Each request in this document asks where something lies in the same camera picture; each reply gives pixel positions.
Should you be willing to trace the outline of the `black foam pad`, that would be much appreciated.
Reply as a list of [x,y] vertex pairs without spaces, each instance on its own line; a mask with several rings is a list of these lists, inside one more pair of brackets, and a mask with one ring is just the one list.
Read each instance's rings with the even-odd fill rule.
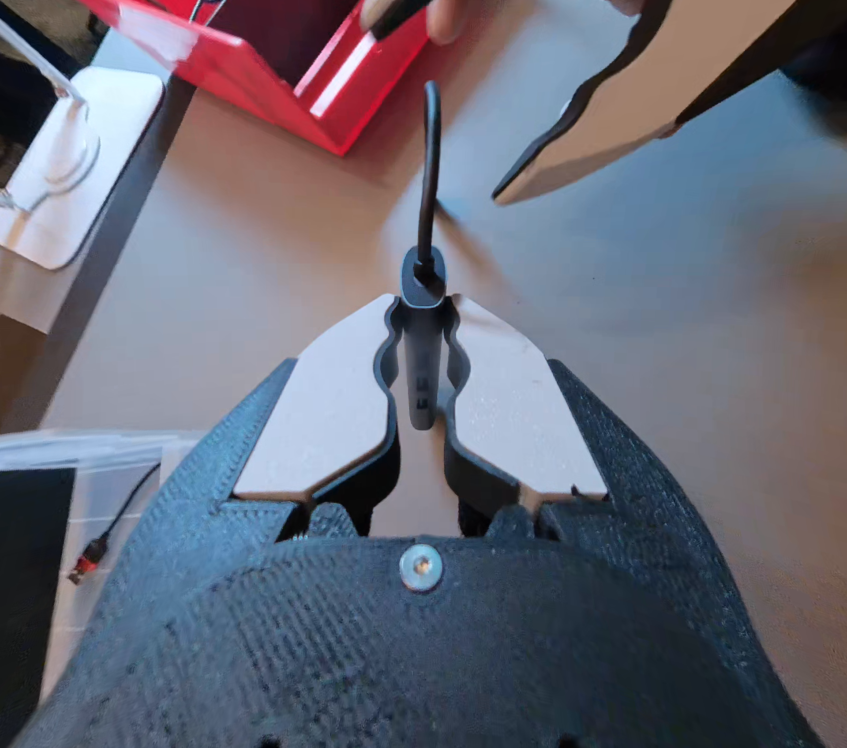
[[75,469],[1,473],[1,746],[37,708]]

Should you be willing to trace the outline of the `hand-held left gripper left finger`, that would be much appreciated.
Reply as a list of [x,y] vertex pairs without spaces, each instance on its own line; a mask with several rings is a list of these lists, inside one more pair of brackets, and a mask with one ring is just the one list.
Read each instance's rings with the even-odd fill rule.
[[332,479],[377,452],[389,397],[375,361],[389,340],[382,295],[302,351],[233,488],[241,500],[311,501]]

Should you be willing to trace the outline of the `clear plastic box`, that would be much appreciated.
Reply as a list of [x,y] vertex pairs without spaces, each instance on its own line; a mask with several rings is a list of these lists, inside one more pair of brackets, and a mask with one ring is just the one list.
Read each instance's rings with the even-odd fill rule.
[[[105,581],[144,509],[199,439],[198,432],[61,432],[55,429],[2,435],[2,472],[75,469],[38,705],[50,694],[78,647]],[[161,470],[149,479],[112,531],[109,551],[98,568],[87,574],[79,585],[73,585],[67,574],[80,552],[106,529],[138,480],[158,462],[162,462]]]

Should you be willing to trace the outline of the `black usb cable red ends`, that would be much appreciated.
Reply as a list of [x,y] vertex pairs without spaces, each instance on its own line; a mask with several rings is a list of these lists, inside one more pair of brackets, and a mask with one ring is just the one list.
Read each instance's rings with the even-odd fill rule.
[[112,534],[112,531],[115,527],[121,522],[125,513],[127,512],[128,507],[132,504],[135,497],[142,490],[145,484],[149,481],[149,479],[157,472],[160,471],[162,467],[162,462],[156,463],[153,467],[150,467],[142,478],[138,480],[138,482],[133,487],[132,491],[125,498],[122,503],[120,509],[115,513],[109,525],[106,527],[101,534],[87,543],[86,547],[80,552],[79,557],[77,557],[75,565],[71,568],[69,573],[67,574],[67,579],[73,585],[79,585],[81,580],[89,573],[95,571],[100,565],[102,559],[109,551],[109,540]]

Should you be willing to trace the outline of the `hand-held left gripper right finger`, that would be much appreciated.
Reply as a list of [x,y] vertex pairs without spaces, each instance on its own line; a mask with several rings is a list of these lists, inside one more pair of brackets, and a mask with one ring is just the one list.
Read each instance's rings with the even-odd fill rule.
[[471,507],[602,500],[607,484],[543,352],[462,295],[451,298],[444,466]]

